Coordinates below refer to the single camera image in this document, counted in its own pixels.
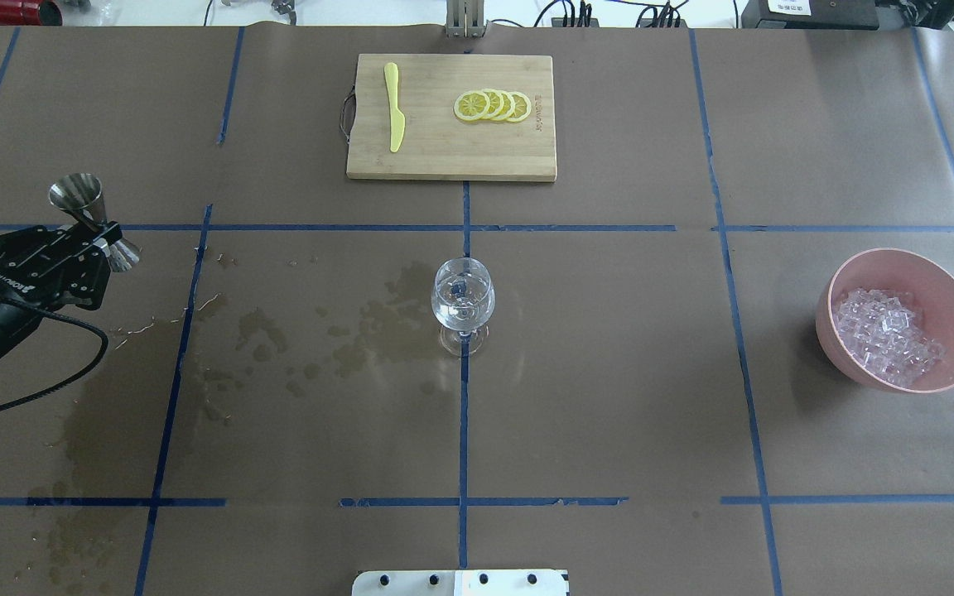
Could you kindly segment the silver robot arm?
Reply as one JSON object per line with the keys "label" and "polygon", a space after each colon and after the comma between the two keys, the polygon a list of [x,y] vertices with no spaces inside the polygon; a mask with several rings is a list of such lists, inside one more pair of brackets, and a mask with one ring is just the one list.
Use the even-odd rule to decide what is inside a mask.
{"label": "silver robot arm", "polygon": [[0,234],[0,359],[61,310],[98,310],[109,278],[135,264],[121,257],[120,223],[34,226]]}

